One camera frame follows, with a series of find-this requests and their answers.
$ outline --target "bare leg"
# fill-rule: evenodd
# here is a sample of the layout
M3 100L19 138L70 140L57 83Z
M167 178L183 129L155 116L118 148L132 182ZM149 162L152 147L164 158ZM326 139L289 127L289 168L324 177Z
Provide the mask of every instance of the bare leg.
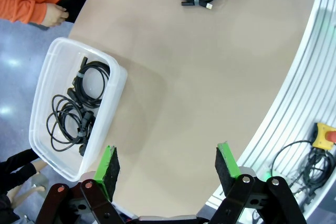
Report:
M26 198L28 198L32 193L36 192L36 191L45 191L46 189L43 186L37 186L37 187L33 187L31 188L29 191L27 191L26 193L18 196L17 198L14 199L14 201L12 202L12 208L15 209L16 207L18 207L23 201L25 201Z
M13 203L13 200L14 200L15 196L21 190L21 188L22 188L22 185L16 186L12 190L8 191L7 197L9 198L10 203Z
M39 172L40 170L42 170L44 167L47 166L47 163L44 162L43 160L38 160L38 161L32 162L32 164L35 167L36 172Z

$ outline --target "metal bolt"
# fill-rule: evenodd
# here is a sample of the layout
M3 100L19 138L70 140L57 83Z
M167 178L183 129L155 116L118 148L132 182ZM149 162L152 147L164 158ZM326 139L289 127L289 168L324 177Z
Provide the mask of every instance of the metal bolt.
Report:
M92 182L88 182L88 183L86 183L86 184L85 184L85 187L86 187L86 188L91 188L91 187L92 187Z
M277 180L276 178L272 179L272 184L275 186L279 185L279 180Z
M58 187L57 188L57 191L60 193L61 191L63 191L64 190L64 186L60 186L60 187Z
M243 182L244 182L244 183L250 183L250 181L251 181L251 180L250 180L249 177L246 177L246 176L243 177Z

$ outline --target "orange sleeve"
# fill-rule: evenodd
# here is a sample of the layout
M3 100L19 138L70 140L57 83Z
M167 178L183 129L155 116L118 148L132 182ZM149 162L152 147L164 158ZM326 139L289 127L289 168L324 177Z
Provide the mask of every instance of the orange sleeve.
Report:
M11 22L41 24L46 16L47 5L34 0L0 0L0 18Z

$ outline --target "person's finger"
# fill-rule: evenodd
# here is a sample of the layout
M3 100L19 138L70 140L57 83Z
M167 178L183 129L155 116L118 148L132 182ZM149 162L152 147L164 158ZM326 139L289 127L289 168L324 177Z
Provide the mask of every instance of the person's finger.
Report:
M68 18L68 17L69 17L69 13L64 12L61 14L61 18Z
M57 8L57 9L59 9L59 10L62 10L63 12L65 12L65 11L66 11L66 9L65 9L65 8L63 8L63 7L59 6L59 5L55 5L55 6L56 6L56 8Z
M57 23L63 23L65 21L65 18L59 18L58 20L57 20Z

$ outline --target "hand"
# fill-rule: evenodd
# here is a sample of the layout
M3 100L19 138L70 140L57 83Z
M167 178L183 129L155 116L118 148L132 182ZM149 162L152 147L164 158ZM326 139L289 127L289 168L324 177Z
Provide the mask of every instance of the hand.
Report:
M41 25L47 26L47 27L59 26L68 17L69 17L69 13L66 12L65 8L55 5L55 4L48 3L47 13Z

